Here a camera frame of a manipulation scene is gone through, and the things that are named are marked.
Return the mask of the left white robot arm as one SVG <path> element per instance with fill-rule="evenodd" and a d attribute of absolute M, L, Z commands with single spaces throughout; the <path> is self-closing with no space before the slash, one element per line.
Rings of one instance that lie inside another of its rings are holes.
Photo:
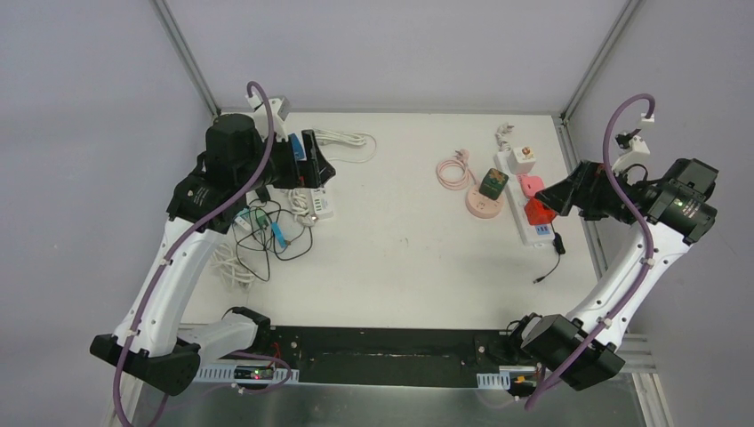
<path fill-rule="evenodd" d="M 335 174 L 311 129 L 265 139 L 260 119 L 216 118 L 196 166 L 173 191 L 161 246 L 137 299 L 115 332 L 93 338 L 91 354 L 170 396 L 184 392 L 200 368 L 232 352 L 264 358 L 270 321 L 254 310 L 234 307 L 186 333 L 179 329 L 181 318 L 249 192 L 317 189 Z"/>

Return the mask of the green patterned cube adapter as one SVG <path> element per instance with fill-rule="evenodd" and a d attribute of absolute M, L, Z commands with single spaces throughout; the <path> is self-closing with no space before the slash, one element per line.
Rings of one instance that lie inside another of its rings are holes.
<path fill-rule="evenodd" d="M 496 168 L 490 168 L 478 185 L 480 195 L 491 200 L 500 198 L 509 182 L 509 176 Z"/>

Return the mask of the pink round power strip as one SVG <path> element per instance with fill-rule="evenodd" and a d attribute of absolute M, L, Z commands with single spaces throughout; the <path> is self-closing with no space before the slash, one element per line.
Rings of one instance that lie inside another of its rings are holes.
<path fill-rule="evenodd" d="M 500 194 L 496 199 L 491 199 L 482 195 L 478 186 L 473 186 L 466 193 L 465 206 L 473 216 L 483 220 L 491 220 L 501 213 L 504 201 L 503 194 Z"/>

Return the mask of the dark blue cube adapter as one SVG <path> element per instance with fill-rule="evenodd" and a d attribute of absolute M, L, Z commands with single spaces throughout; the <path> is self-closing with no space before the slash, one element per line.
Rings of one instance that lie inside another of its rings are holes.
<path fill-rule="evenodd" d="M 293 156 L 296 161 L 304 161 L 307 159 L 307 154 L 301 139 L 296 133 L 290 133 L 288 135 L 289 142 L 293 150 Z"/>

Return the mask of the white USB power strip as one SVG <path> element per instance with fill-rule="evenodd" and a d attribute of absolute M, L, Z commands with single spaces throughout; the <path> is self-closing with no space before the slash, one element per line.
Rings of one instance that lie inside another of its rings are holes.
<path fill-rule="evenodd" d="M 326 188 L 309 189 L 309 211 L 316 221 L 334 217 L 332 197 Z"/>

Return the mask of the light blue plug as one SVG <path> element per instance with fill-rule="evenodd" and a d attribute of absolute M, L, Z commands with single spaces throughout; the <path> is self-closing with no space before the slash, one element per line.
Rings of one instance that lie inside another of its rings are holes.
<path fill-rule="evenodd" d="M 285 238 L 285 235 L 283 234 L 282 230 L 280 229 L 277 222 L 272 222 L 270 224 L 270 228 L 272 230 L 275 242 L 281 249 L 285 249 L 288 247 L 288 242 Z"/>

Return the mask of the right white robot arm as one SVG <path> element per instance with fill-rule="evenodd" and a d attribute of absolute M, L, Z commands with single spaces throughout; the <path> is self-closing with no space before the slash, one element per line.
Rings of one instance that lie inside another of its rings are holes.
<path fill-rule="evenodd" d="M 506 356 L 532 359 L 576 391 L 616 376 L 628 324 L 664 272 L 714 225 L 707 201 L 718 170 L 680 158 L 659 179 L 628 183 L 597 162 L 581 162 L 564 180 L 538 191 L 537 201 L 561 216 L 576 207 L 585 221 L 629 225 L 617 258 L 588 296 L 566 315 L 525 317 L 504 343 Z"/>

